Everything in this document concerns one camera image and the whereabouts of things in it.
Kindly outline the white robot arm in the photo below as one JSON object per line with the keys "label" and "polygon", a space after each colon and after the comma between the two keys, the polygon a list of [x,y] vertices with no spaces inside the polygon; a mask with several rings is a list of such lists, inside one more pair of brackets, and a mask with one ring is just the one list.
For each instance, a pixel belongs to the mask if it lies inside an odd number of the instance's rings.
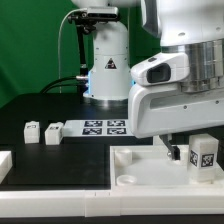
{"label": "white robot arm", "polygon": [[224,0],[71,0],[139,4],[142,27],[161,52],[131,69],[131,132],[138,138],[224,125]]}

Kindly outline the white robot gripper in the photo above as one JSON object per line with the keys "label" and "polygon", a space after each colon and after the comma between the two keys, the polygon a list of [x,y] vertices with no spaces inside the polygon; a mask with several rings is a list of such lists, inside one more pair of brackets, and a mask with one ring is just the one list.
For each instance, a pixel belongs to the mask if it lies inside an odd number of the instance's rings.
{"label": "white robot gripper", "polygon": [[180,159],[180,149],[164,134],[224,125],[224,79],[212,90],[189,94],[181,90],[189,75],[184,53],[159,53],[131,69],[130,130],[138,138],[160,135],[173,161]]}

